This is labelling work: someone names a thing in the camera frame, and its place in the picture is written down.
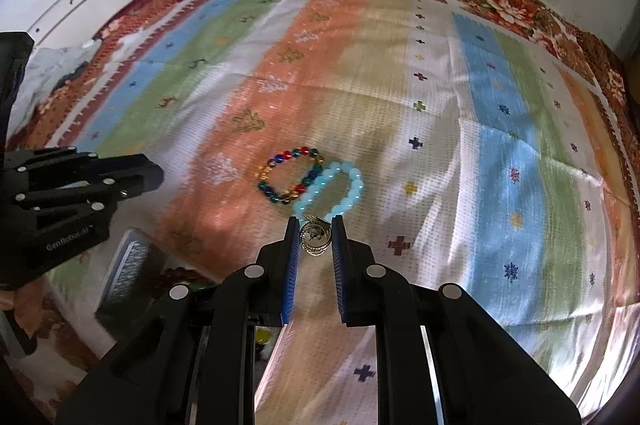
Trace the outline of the person's left hand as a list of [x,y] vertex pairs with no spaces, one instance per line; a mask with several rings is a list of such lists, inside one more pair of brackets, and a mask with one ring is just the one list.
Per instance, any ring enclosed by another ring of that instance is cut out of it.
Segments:
[[13,310],[17,325],[28,337],[34,336],[40,327],[45,287],[46,279],[39,278],[16,291],[0,291],[0,309]]

